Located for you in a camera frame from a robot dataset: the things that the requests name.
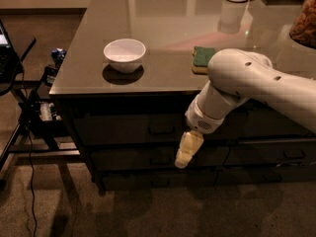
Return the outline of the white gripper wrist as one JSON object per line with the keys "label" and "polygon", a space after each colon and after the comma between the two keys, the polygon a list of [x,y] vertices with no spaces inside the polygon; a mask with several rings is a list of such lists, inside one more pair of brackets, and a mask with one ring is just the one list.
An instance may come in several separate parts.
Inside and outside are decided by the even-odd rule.
{"label": "white gripper wrist", "polygon": [[224,118],[212,118],[204,114],[198,106],[198,98],[194,98],[185,112],[187,125],[192,129],[182,135],[176,154],[175,166],[184,169],[202,146],[202,134],[215,132],[224,122]]}

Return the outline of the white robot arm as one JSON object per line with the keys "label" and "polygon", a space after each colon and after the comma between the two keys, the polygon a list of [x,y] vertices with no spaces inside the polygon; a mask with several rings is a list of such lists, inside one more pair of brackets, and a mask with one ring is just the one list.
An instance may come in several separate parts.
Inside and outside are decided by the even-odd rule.
{"label": "white robot arm", "polygon": [[207,64],[208,81],[186,111],[190,130],[182,135],[175,166],[184,169],[226,116],[254,99],[316,131],[316,81],[277,71],[263,54],[222,49]]}

